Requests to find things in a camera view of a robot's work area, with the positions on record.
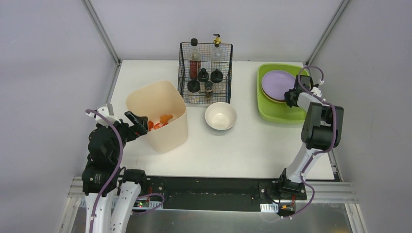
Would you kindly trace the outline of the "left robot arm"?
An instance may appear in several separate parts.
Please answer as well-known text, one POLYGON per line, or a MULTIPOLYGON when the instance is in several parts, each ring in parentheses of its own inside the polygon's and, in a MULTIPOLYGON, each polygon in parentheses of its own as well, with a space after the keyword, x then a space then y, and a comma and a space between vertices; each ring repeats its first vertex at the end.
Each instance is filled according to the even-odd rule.
POLYGON ((87 110, 97 121, 89 135, 82 173, 87 233, 124 233, 132 208, 145 190, 146 173, 120 167, 126 143, 148 133, 148 118, 125 112, 132 125, 101 110, 87 110))

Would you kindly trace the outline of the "clear bottle gold pump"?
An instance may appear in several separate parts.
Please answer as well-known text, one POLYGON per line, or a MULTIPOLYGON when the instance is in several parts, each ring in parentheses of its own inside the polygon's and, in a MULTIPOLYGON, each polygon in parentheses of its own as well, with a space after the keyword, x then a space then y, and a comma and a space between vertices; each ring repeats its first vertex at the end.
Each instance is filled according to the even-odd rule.
POLYGON ((214 34, 215 38, 213 40, 213 50, 211 54, 211 60, 213 62, 219 63, 222 60, 222 49, 221 49, 221 36, 216 33, 214 34))

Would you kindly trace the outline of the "orange plastic plate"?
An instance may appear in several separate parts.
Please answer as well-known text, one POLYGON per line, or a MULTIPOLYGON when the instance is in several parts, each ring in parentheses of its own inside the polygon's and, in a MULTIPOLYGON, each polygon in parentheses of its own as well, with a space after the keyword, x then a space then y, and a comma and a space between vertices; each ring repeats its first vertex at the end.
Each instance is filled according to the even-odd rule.
POLYGON ((272 102, 276 102, 276 103, 285 103, 285 102, 286 102, 285 100, 278 100, 278 99, 275 99, 275 98, 270 97, 270 96, 267 95, 267 93, 264 92, 263 90, 262 90, 262 93, 263 93, 263 95, 264 95, 268 100, 270 100, 270 101, 272 101, 272 102))

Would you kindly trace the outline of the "white ceramic bowl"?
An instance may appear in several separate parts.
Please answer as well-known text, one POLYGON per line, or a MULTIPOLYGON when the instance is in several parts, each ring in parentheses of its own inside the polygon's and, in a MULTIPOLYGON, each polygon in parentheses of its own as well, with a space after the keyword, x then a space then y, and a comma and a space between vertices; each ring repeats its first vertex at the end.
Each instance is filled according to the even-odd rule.
POLYGON ((215 130, 229 130, 237 123, 237 112, 229 103, 216 102, 207 107, 205 121, 215 130))

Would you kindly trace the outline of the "salt shaker black pump lid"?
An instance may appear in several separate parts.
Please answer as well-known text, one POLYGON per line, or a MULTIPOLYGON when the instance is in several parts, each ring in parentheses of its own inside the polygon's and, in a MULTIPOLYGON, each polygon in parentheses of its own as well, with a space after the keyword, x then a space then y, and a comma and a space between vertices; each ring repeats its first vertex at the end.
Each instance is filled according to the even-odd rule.
POLYGON ((204 92, 207 94, 206 85, 207 85, 208 79, 209 79, 209 74, 207 70, 205 68, 200 69, 198 76, 197 76, 197 81, 196 81, 198 91, 201 90, 201 85, 203 85, 204 92))

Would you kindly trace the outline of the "white shaker black spout lid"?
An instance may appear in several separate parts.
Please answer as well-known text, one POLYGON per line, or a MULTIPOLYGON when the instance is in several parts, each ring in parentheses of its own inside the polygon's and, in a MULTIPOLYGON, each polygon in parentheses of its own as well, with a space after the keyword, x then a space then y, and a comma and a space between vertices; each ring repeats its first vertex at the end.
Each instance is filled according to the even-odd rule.
POLYGON ((200 82, 197 79, 188 81, 188 100, 189 103, 199 103, 200 101, 200 82))

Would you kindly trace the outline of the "soy sauce bottle red label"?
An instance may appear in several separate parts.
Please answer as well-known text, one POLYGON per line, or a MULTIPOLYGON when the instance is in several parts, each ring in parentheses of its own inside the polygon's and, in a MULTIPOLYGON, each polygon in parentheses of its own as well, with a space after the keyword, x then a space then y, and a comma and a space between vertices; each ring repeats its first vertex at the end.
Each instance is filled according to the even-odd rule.
POLYGON ((197 79, 198 73, 201 70, 201 54, 198 49, 198 40, 192 38, 190 41, 191 49, 189 53, 189 77, 197 79))

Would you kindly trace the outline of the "beige plastic bin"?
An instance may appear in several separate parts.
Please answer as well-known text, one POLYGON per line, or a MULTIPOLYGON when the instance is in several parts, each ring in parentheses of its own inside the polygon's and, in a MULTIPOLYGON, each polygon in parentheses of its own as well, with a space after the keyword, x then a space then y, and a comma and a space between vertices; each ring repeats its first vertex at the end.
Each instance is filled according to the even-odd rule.
POLYGON ((169 81, 158 81, 142 87, 126 98, 126 107, 137 116, 146 116, 154 125, 161 115, 173 115, 168 125, 145 135, 146 141, 158 153, 169 152, 186 142, 188 121, 186 104, 169 81))

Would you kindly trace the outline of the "small pepper jar black lid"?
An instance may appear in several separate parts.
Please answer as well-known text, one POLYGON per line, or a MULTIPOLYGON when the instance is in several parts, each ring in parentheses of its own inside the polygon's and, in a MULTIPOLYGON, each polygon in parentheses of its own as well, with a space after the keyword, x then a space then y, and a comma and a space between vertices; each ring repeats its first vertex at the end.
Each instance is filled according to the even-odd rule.
POLYGON ((204 87, 205 87, 205 96, 206 96, 206 98, 210 98, 212 96, 213 85, 214 85, 214 83, 211 82, 211 81, 205 82, 204 87))

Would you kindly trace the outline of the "purple plastic plate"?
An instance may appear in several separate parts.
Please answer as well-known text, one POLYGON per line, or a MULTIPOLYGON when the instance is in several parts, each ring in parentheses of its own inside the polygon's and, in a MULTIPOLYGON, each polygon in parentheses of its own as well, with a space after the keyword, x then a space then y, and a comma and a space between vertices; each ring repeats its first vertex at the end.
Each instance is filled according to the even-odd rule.
POLYGON ((263 75, 261 89, 272 98, 285 100, 285 92, 293 89, 295 77, 283 70, 272 70, 263 75))

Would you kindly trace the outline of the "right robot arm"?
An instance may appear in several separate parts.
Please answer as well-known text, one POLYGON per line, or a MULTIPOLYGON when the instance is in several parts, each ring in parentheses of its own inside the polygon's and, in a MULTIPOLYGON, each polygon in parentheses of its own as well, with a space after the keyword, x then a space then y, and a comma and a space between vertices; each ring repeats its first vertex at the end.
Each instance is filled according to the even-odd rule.
POLYGON ((307 173, 322 155, 337 147, 341 140, 344 108, 327 103, 312 93, 312 88, 310 76, 297 75, 294 88, 284 95, 289 107, 305 110, 306 118, 301 131, 302 147, 275 182, 275 190, 281 195, 304 192, 307 173))

